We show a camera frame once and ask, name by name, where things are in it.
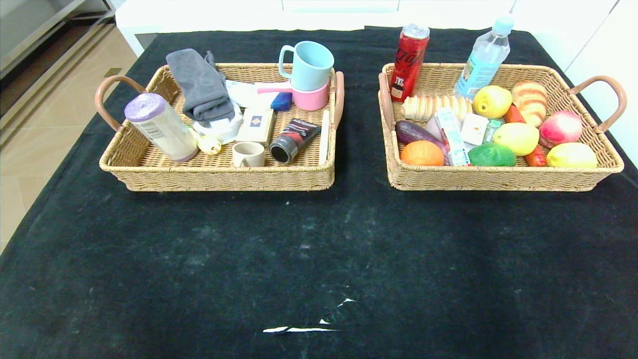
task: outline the bottle cap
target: bottle cap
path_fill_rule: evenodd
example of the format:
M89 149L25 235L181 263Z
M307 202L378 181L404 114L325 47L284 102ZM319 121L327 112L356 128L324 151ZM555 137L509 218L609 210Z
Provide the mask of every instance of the bottle cap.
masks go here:
M492 26L492 31L499 35L509 35L514 27L514 18L511 15L499 16Z
M142 93L126 105L124 115L132 122L146 121L164 112L166 105L167 102L162 96L156 93Z
M295 140L288 136L279 136L269 146L271 156L281 164L287 164L297 155L299 149Z

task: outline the carrot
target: carrot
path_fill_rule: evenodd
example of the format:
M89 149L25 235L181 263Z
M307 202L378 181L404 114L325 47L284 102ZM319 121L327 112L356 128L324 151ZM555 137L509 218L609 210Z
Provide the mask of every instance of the carrot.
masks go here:
M545 167L547 166L547 159L545 155L543 155L543 150L540 148L540 145L536 145L536 148L529 154L525 156L525 162L530 167Z
M512 122L527 123L525 122L523 115L521 114L520 111L518 111L515 105L510 106L510 109L507 110L507 113L505 113L504 117L505 117L505 122L507 123L512 123Z

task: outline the bread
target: bread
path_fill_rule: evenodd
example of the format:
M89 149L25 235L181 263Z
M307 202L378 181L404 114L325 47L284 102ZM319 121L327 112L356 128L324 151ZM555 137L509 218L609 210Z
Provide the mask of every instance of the bread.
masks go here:
M521 81L512 88L512 102L525 122L539 127L547 114L547 90L535 81Z
M451 107L461 121L466 114L472 113L472 103L464 97L413 96L403 102L403 116L416 121L429 121L440 107Z

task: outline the red can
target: red can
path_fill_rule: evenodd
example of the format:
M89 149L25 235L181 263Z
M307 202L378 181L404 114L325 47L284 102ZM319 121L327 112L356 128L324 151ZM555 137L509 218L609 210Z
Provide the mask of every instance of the red can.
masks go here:
M416 24L403 27L399 36L397 55L394 58L394 73L390 89L390 97L393 101L403 102L406 97L412 96L429 40L428 27Z

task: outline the purple lid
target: purple lid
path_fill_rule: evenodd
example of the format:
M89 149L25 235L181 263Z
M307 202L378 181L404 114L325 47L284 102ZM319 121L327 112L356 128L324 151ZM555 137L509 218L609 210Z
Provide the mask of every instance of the purple lid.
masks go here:
M156 93L140 93L124 108L124 115L132 122L146 121L164 112L166 100Z

